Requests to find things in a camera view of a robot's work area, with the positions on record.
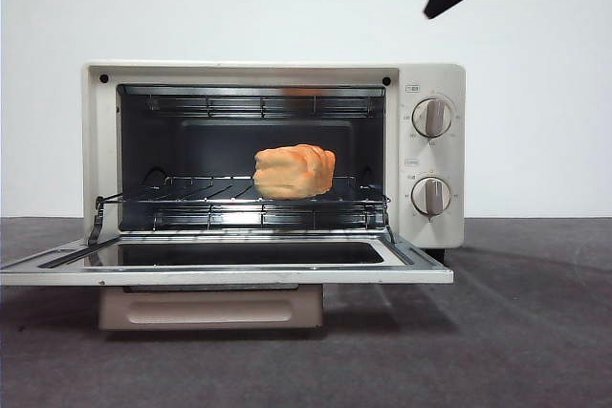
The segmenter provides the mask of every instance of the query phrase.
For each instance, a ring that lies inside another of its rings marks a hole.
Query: gray carpet
[[[612,406],[612,220],[466,234],[453,285],[325,286],[315,332],[105,333],[95,288],[3,288],[2,407]],[[5,219],[3,261],[78,237]]]

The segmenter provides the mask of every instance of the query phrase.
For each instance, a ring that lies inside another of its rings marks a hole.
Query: oven window glass
[[[369,244],[214,243],[117,244],[88,254],[70,266],[176,267],[186,265],[351,265],[376,264],[381,255]]]

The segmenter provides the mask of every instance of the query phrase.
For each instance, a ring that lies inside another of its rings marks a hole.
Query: control panel
[[[463,244],[464,107],[463,68],[401,69],[399,231],[418,247]]]

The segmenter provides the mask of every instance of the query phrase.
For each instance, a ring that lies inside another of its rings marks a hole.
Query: orange bread loaf
[[[332,187],[336,156],[316,145],[269,148],[255,155],[252,176],[264,198],[299,199]]]

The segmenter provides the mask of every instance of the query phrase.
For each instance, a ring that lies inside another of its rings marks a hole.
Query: temperature knob
[[[452,113],[448,103],[439,97],[430,97],[417,104],[412,112],[412,124],[420,135],[438,138],[450,127]]]
[[[441,179],[426,177],[415,183],[411,198],[416,209],[430,219],[447,209],[450,204],[450,188]]]

